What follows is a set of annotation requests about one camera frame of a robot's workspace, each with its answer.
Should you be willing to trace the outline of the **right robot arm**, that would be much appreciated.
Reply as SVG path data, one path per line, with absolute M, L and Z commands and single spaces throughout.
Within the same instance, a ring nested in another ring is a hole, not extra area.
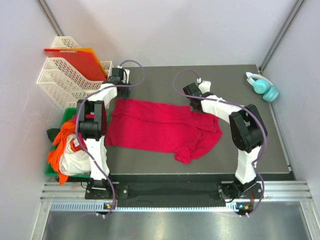
M 257 182 L 257 159 L 267 138 L 266 128 L 255 105 L 231 103 L 203 89 L 191 83 L 183 88 L 183 93 L 194 111 L 214 115 L 229 124 L 232 142 L 238 151 L 233 192 L 245 198 Z

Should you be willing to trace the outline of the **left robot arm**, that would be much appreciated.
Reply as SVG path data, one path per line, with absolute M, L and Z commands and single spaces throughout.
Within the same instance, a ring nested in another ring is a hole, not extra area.
M 110 183 L 110 170 L 107 165 L 105 136 L 108 128 L 106 110 L 112 99 L 128 97 L 130 71 L 121 66 L 114 67 L 111 75 L 100 88 L 77 102 L 76 136 L 82 137 L 90 160 L 90 179 L 87 182 L 87 200 L 112 199 L 114 187 Z

